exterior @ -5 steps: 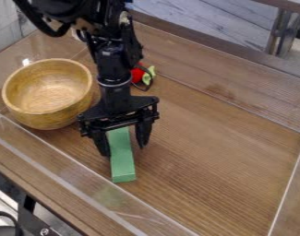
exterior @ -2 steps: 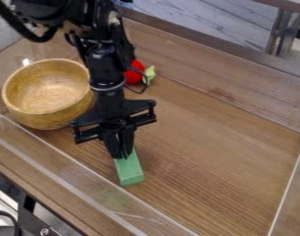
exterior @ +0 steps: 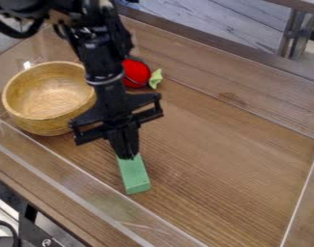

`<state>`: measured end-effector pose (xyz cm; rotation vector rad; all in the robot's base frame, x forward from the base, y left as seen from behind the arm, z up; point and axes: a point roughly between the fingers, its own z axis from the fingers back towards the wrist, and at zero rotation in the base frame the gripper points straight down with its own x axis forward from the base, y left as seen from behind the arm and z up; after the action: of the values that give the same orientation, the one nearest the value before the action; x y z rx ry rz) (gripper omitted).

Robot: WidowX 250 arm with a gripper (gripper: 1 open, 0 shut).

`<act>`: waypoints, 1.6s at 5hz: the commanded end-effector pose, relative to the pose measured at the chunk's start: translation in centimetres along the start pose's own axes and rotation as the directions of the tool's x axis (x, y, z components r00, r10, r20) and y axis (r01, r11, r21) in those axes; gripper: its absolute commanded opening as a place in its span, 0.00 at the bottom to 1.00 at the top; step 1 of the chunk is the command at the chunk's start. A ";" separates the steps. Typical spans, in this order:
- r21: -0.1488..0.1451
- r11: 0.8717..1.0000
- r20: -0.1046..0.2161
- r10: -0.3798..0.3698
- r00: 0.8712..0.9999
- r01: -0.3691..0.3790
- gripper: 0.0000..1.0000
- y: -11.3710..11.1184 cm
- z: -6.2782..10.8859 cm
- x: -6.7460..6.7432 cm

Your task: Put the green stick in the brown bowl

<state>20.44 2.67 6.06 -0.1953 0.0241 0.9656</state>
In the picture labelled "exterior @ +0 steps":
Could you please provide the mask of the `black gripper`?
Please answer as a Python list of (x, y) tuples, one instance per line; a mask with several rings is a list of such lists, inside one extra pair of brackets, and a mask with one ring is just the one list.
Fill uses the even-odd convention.
[(99, 138), (109, 140), (119, 159), (138, 153), (138, 128), (162, 115), (160, 93), (130, 94), (121, 79), (91, 82), (95, 102), (90, 109), (70, 121), (77, 145)]

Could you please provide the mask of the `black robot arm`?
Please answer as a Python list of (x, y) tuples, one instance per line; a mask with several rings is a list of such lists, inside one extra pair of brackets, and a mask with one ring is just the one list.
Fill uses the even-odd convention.
[(139, 152), (138, 129), (162, 116), (161, 94), (130, 94), (122, 66), (133, 49), (131, 36), (114, 0), (0, 0), (0, 33), (27, 39), (44, 23), (52, 25), (83, 64), (95, 103), (70, 121), (78, 145), (99, 138), (115, 155), (131, 159)]

